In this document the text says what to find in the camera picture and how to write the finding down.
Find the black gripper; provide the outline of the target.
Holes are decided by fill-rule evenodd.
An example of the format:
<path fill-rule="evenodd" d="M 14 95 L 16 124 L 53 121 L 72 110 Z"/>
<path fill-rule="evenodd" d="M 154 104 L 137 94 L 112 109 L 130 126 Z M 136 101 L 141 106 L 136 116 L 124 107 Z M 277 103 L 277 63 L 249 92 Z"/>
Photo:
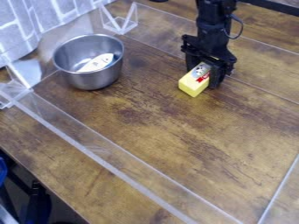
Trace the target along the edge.
<path fill-rule="evenodd" d="M 186 71 L 190 71 L 204 59 L 210 57 L 224 63 L 214 63 L 209 70 L 209 88 L 216 88 L 225 73 L 233 70 L 237 59 L 226 45 L 230 31 L 230 19 L 237 0 L 194 0 L 198 16 L 196 18 L 197 35 L 181 36 L 181 51 L 185 53 Z"/>

